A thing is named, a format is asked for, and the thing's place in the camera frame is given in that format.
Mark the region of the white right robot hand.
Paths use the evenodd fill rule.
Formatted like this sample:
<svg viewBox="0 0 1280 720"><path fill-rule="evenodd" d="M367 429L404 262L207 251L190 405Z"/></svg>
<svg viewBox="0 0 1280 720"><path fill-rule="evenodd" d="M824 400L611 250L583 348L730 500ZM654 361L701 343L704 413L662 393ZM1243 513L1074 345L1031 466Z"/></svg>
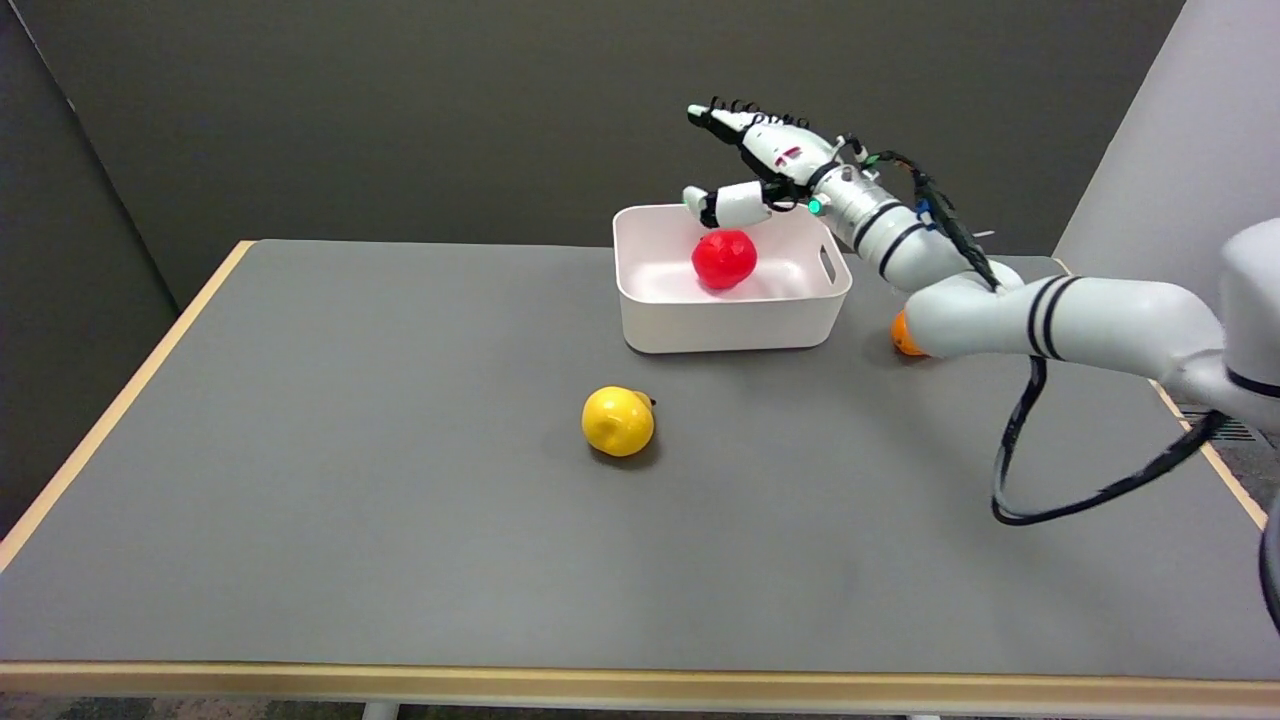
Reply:
<svg viewBox="0 0 1280 720"><path fill-rule="evenodd" d="M686 110L690 124L733 147L753 179L707 191L689 186L685 208L708 229L740 229L777 211L808 202L826 174L844 164L837 143L809 128L808 120L763 111L753 102L713 97Z"/></svg>

